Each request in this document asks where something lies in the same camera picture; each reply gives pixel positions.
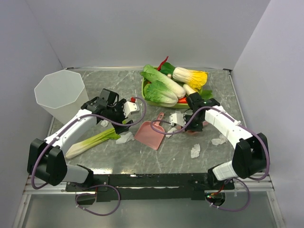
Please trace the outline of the pink hand brush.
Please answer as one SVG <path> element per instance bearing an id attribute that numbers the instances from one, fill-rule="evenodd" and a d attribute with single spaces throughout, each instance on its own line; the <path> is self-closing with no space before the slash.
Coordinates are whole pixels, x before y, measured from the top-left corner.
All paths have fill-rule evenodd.
<path id="1" fill-rule="evenodd" d="M 203 121 L 202 122 L 202 126 L 205 127 L 207 126 L 209 123 L 207 121 Z M 187 134 L 189 135 L 197 135 L 199 132 L 196 132 L 196 131 L 187 131 Z"/>

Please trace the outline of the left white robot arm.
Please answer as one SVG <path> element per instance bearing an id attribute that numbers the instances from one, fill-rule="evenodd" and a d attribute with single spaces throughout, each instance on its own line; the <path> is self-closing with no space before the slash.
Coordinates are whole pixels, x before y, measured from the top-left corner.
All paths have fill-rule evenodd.
<path id="1" fill-rule="evenodd" d="M 128 131 L 133 121 L 123 121 L 139 109 L 137 104 L 108 89 L 84 103 L 77 114 L 60 130 L 44 140 L 35 139 L 29 148 L 27 172 L 47 184 L 56 186 L 61 182 L 74 182 L 83 191 L 92 189 L 94 173 L 81 165 L 68 165 L 65 154 L 90 128 L 101 120 L 110 121 L 117 134 Z"/>

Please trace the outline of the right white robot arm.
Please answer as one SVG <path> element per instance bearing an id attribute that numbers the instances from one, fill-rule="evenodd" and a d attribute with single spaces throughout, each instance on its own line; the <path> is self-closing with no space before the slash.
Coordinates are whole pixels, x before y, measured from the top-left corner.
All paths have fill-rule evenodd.
<path id="1" fill-rule="evenodd" d="M 203 122 L 213 125 L 231 143 L 234 155 L 231 161 L 214 166 L 208 170 L 208 185 L 212 189 L 220 188 L 225 180 L 232 178 L 250 178 L 257 172 L 264 171 L 264 179 L 270 168 L 267 138 L 256 134 L 233 119 L 215 99 L 204 100 L 195 92 L 186 97 L 192 115 L 186 115 L 185 131 L 201 132 Z"/>

